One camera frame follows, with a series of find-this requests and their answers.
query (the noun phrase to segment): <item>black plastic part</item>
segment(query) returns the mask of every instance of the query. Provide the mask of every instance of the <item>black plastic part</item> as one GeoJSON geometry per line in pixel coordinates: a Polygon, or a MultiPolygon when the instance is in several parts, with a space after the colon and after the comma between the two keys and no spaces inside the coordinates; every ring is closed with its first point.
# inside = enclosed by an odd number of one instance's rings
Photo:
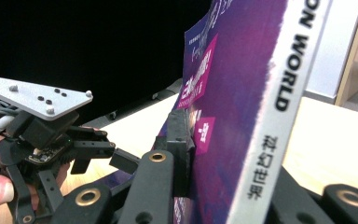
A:
{"type": "Polygon", "coordinates": [[[60,187],[58,187],[57,181],[50,170],[38,172],[38,177],[43,187],[43,195],[47,196],[47,206],[50,208],[50,212],[54,213],[63,201],[60,187]]]}
{"type": "Polygon", "coordinates": [[[358,223],[358,189],[344,185],[329,185],[321,199],[324,208],[336,223],[358,223]]]}
{"type": "Polygon", "coordinates": [[[126,182],[115,186],[114,188],[110,189],[112,194],[112,209],[118,210],[124,206],[124,202],[126,202],[127,196],[129,194],[131,185],[132,185],[132,178],[127,180],[126,182]]]}
{"type": "Polygon", "coordinates": [[[172,154],[164,150],[145,153],[118,223],[172,223],[172,182],[172,154]]]}
{"type": "Polygon", "coordinates": [[[89,168],[91,160],[75,160],[72,165],[71,175],[80,175],[84,174],[89,168]]]}
{"type": "Polygon", "coordinates": [[[189,115],[185,109],[173,110],[167,120],[167,150],[174,156],[175,170],[173,195],[185,197],[188,194],[194,142],[188,127],[189,115]]]}
{"type": "Polygon", "coordinates": [[[109,223],[113,210],[105,185],[86,184],[67,194],[51,218],[54,224],[109,223]]]}
{"type": "Polygon", "coordinates": [[[31,203],[31,192],[22,179],[21,173],[16,165],[6,168],[7,175],[13,181],[15,198],[7,203],[13,216],[13,223],[34,223],[35,215],[31,203]]]}
{"type": "Polygon", "coordinates": [[[5,138],[0,141],[0,166],[5,169],[9,165],[17,165],[31,153],[26,144],[5,138]]]}
{"type": "Polygon", "coordinates": [[[74,141],[71,150],[76,152],[75,159],[106,159],[113,155],[115,146],[110,142],[74,141]]]}
{"type": "Polygon", "coordinates": [[[334,224],[324,210],[282,167],[266,224],[334,224]]]}
{"type": "Polygon", "coordinates": [[[63,134],[77,118],[78,114],[75,111],[52,121],[34,117],[21,136],[32,146],[44,149],[63,134]]]}
{"type": "Polygon", "coordinates": [[[71,126],[67,131],[71,138],[76,140],[87,140],[87,141],[105,141],[108,142],[107,132],[94,130],[93,128],[71,126]]]}
{"type": "Polygon", "coordinates": [[[156,140],[153,144],[153,149],[167,150],[167,136],[156,136],[156,140]]]}
{"type": "Polygon", "coordinates": [[[138,157],[130,154],[129,152],[116,148],[109,165],[131,175],[138,168],[139,160],[140,159],[138,157]]]}
{"type": "Polygon", "coordinates": [[[34,116],[32,114],[24,110],[20,111],[20,113],[7,125],[7,134],[14,138],[19,137],[28,127],[33,118],[34,116]]]}

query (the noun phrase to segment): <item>table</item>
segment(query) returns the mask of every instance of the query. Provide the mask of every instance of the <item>table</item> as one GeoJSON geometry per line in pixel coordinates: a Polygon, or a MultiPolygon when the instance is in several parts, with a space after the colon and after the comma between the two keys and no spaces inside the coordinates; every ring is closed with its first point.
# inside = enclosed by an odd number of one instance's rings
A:
{"type": "MultiPolygon", "coordinates": [[[[177,95],[102,128],[117,147],[142,157],[150,150],[177,95]]],[[[358,112],[303,97],[283,166],[299,185],[318,194],[329,184],[358,188],[358,112]]],[[[62,185],[65,195],[78,186],[111,174],[108,159],[94,160],[84,175],[69,175],[62,185]]],[[[0,223],[10,223],[5,204],[0,223]]]]}

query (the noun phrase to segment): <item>bolt hole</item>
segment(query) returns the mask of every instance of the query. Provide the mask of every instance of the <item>bolt hole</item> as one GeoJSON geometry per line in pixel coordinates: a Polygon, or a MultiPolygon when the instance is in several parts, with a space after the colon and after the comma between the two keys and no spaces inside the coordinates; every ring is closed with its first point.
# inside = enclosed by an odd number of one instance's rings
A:
{"type": "Polygon", "coordinates": [[[22,222],[23,223],[28,223],[28,222],[30,222],[32,220],[32,217],[31,216],[26,216],[26,217],[24,217],[23,219],[22,219],[22,222]]]}
{"type": "Polygon", "coordinates": [[[165,161],[166,158],[167,156],[162,153],[154,153],[153,155],[149,156],[149,160],[154,162],[165,161]]]}
{"type": "Polygon", "coordinates": [[[149,224],[152,220],[153,220],[152,215],[150,215],[150,213],[147,212],[142,212],[138,214],[138,216],[136,216],[135,219],[137,224],[149,224]]]}
{"type": "Polygon", "coordinates": [[[155,154],[155,155],[153,155],[153,159],[154,159],[154,160],[161,160],[161,159],[162,159],[162,155],[160,155],[160,154],[155,154]]]}
{"type": "Polygon", "coordinates": [[[297,219],[302,224],[315,224],[315,219],[307,213],[297,213],[297,219]]]}
{"type": "Polygon", "coordinates": [[[85,193],[83,196],[81,196],[81,199],[85,202],[91,201],[95,198],[95,194],[93,192],[85,193]]]}
{"type": "Polygon", "coordinates": [[[341,189],[337,192],[337,196],[342,202],[358,207],[358,193],[341,189]]]}

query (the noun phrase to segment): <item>pink label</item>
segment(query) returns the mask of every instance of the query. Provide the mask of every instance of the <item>pink label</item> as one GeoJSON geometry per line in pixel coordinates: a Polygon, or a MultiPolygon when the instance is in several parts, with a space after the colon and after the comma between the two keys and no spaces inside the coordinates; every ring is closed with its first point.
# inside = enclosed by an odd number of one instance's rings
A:
{"type": "Polygon", "coordinates": [[[213,131],[214,118],[200,118],[194,126],[194,141],[197,146],[196,155],[208,151],[213,131]]]}
{"type": "Polygon", "coordinates": [[[178,108],[187,108],[194,101],[199,99],[204,93],[208,81],[209,71],[211,70],[214,46],[217,36],[214,37],[211,44],[205,50],[202,56],[201,64],[196,75],[193,75],[183,88],[178,108]]]}

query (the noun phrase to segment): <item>purple book cover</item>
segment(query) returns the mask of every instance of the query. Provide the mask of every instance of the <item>purple book cover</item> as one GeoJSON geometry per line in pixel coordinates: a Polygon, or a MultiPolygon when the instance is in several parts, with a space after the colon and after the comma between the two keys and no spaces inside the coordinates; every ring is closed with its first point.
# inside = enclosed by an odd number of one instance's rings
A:
{"type": "Polygon", "coordinates": [[[215,0],[186,32],[174,107],[188,109],[197,150],[174,223],[264,222],[329,5],[215,0]]]}

